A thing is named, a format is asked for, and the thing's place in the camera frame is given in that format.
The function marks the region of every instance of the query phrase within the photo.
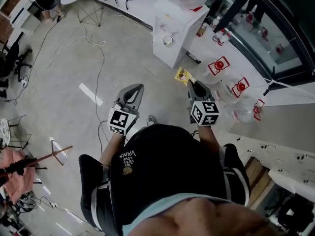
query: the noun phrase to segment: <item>white cabinet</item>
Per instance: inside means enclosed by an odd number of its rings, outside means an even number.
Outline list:
[[[209,8],[184,10],[168,0],[154,4],[153,53],[173,68],[185,55],[204,21]]]

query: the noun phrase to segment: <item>yellow snack packet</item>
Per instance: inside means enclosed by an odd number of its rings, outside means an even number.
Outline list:
[[[179,67],[175,80],[183,82],[187,86],[188,80],[191,80],[193,83],[196,82],[196,80],[193,78],[193,76],[187,72],[185,69],[183,69],[181,66]]]

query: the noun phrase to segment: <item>black office chair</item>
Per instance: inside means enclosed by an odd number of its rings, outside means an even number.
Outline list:
[[[14,44],[9,49],[7,47],[7,42],[4,44],[4,47],[2,49],[2,52],[4,50],[7,51],[7,54],[5,56],[4,62],[0,67],[0,77],[7,77],[11,73],[11,71],[14,69],[14,74],[18,75],[18,81],[21,82],[21,67],[22,66],[28,66],[29,68],[32,68],[32,65],[24,63],[24,59],[28,55],[28,53],[32,52],[32,49],[27,49],[24,54],[19,55],[20,48],[18,42],[14,42]]]
[[[295,194],[294,197],[282,205],[278,222],[288,229],[289,235],[296,235],[298,232],[303,232],[312,223],[314,219],[313,208],[314,204],[312,202]]]

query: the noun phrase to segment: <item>shoe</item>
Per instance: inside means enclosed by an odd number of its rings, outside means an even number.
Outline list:
[[[51,24],[54,22],[54,20],[55,20],[54,18],[49,18],[49,19],[45,19],[44,22],[45,24]]]
[[[5,90],[0,91],[0,97],[1,98],[6,98],[6,91]]]
[[[149,127],[153,124],[157,124],[157,119],[154,116],[148,116],[147,127]]]
[[[64,11],[62,13],[60,13],[60,17],[61,19],[64,19],[66,17],[67,13],[65,13]]]

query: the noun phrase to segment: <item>white tape strip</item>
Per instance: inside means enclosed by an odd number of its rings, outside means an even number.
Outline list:
[[[80,86],[79,86],[79,88],[80,88],[89,98],[91,98],[92,101],[95,102],[95,94],[94,94],[91,90],[89,90],[89,89],[86,87],[86,85],[84,85],[83,83],[81,83]],[[96,97],[96,104],[97,104],[98,106],[101,106],[101,105],[103,104],[103,101],[102,101],[100,98]]]

